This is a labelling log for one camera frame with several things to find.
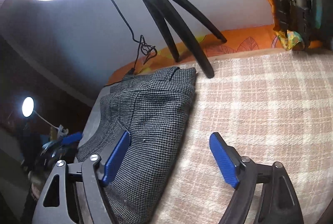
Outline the black mini tripod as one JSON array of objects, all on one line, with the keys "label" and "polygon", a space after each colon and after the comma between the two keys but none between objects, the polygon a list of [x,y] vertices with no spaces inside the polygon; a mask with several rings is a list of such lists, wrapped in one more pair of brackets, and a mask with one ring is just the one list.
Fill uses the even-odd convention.
[{"label": "black mini tripod", "polygon": [[[212,24],[208,18],[203,15],[192,3],[188,0],[172,0],[186,10],[189,14],[195,17],[202,25],[204,25],[217,39],[222,43],[226,43],[227,39],[224,35]],[[175,61],[179,59],[179,52],[175,45],[174,39],[168,26],[171,26],[179,38],[183,41],[187,49],[193,54],[195,60],[201,67],[207,78],[215,76],[214,70],[207,56],[196,40],[195,36],[187,26],[181,15],[177,12],[170,0],[143,0],[148,12],[152,16],[157,25],[167,47]]]}]

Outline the grey tweed pants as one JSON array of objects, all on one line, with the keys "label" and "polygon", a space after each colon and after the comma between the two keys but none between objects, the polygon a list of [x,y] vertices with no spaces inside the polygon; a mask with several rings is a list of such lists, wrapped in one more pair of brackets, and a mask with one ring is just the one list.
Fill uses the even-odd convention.
[{"label": "grey tweed pants", "polygon": [[101,98],[96,132],[78,148],[78,161],[101,152],[117,133],[131,145],[104,190],[118,223],[148,223],[173,169],[195,97],[195,68],[177,66],[126,75]]}]

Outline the beige plaid bed cover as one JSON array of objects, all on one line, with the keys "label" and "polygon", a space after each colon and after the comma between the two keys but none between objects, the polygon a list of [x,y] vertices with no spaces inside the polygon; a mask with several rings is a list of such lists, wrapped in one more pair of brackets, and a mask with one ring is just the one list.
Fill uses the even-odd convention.
[{"label": "beige plaid bed cover", "polygon": [[[218,223],[234,189],[209,147],[218,132],[257,164],[283,164],[305,223],[332,223],[332,53],[282,53],[218,60],[195,97],[165,189],[148,223]],[[79,146],[101,120],[85,127]]]}]

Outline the orange leaf bed sheet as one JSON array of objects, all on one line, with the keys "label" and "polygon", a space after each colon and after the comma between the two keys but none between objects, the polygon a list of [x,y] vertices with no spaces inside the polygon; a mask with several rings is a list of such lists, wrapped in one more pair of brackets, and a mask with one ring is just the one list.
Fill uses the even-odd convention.
[{"label": "orange leaf bed sheet", "polygon": [[[283,38],[280,33],[274,30],[274,25],[225,30],[222,34],[227,38],[226,43],[222,43],[212,34],[196,38],[207,57],[211,58],[264,49],[285,49],[287,51],[304,49],[304,42],[298,33],[288,31],[287,37]],[[129,63],[116,70],[109,78],[108,84],[111,85],[120,81],[132,68],[135,69],[135,74],[144,74],[160,68],[195,60],[184,43],[177,43],[176,47],[179,53],[178,62],[174,61],[169,49],[166,47],[159,50],[157,55],[148,60],[148,62],[145,62],[144,58],[140,58],[137,62]]]}]

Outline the small white clip lamp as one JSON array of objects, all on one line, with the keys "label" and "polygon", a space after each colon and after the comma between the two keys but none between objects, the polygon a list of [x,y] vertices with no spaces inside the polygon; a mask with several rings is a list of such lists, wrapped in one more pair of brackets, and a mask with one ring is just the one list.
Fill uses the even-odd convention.
[{"label": "small white clip lamp", "polygon": [[25,118],[29,118],[31,115],[35,114],[37,117],[39,117],[43,122],[46,122],[49,126],[51,126],[53,129],[56,130],[58,136],[65,136],[68,135],[69,130],[65,129],[63,125],[55,126],[48,120],[46,120],[43,116],[41,116],[37,111],[34,109],[35,104],[34,104],[34,99],[30,96],[26,97],[21,106],[21,112],[22,115]]}]

